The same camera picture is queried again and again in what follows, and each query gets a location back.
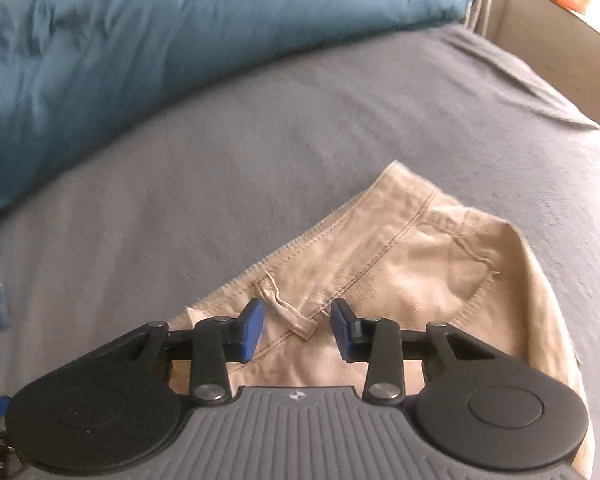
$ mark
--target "black clamp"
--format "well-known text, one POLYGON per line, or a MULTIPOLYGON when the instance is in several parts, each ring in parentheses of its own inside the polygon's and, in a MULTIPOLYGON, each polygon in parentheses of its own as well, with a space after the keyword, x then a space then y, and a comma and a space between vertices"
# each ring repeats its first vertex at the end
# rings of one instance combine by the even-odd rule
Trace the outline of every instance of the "black clamp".
POLYGON ((213 406, 231 400, 226 363, 253 358, 264 324, 260 300, 251 300, 236 318, 216 316, 196 323, 193 330, 170 332, 161 358, 191 359, 189 397, 195 406, 213 406))
POLYGON ((368 361, 363 400, 396 406, 437 449, 489 470, 571 463, 587 432, 577 394, 446 322, 424 332, 331 305, 342 358, 368 361), (425 387, 405 398, 403 360, 421 360, 425 387))

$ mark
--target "belt loop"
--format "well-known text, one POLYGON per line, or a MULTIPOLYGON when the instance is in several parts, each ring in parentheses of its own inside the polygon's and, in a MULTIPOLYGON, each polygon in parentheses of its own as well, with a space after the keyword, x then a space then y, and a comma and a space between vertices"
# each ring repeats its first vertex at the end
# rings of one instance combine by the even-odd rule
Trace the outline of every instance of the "belt loop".
POLYGON ((256 284, 256 288, 263 300, 266 300, 270 306, 284 320, 285 324, 301 338, 309 339, 318 328, 317 321, 303 316, 299 310, 291 306, 286 301, 280 299, 280 291, 276 285, 276 280, 268 270, 265 270, 264 277, 256 284))

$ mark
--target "round black pad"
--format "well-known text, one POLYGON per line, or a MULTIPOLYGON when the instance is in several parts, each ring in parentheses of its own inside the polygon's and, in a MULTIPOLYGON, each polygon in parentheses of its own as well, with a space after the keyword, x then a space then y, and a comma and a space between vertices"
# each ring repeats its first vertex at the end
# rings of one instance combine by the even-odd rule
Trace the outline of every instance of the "round black pad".
POLYGON ((542 402, 524 388, 491 386, 471 394, 469 411, 486 424, 518 430, 542 416, 542 402))
POLYGON ((522 362, 494 359, 445 370, 418 394, 414 420, 449 456, 523 471, 573 458, 589 419, 568 387, 522 362))
POLYGON ((164 444, 180 420, 178 396, 159 381, 103 368, 81 384, 43 378, 17 393, 6 425, 18 452, 52 472, 86 475, 122 468, 164 444))

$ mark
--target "logo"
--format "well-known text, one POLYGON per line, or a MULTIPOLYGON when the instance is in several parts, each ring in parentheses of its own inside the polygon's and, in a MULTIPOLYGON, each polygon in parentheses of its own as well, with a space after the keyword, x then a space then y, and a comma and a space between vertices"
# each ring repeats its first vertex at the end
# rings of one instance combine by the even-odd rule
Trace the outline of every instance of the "logo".
POLYGON ((296 402, 298 400, 304 399, 305 397, 306 397, 306 393, 301 392, 300 390, 296 390, 289 394, 289 398, 295 400, 296 402))

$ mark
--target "ridged gray surface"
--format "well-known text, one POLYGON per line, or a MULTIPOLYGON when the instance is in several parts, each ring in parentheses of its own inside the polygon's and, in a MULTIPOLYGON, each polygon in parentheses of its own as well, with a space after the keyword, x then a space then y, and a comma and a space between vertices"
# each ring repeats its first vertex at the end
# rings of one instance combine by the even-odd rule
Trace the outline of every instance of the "ridged gray surface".
MULTIPOLYGON (((26 468, 18 480, 63 476, 26 468)), ((393 408, 349 387, 245 388, 226 407, 193 413, 163 453, 97 480, 473 480, 506 478, 446 457, 393 408)), ((582 480, 560 466, 518 480, 582 480)))

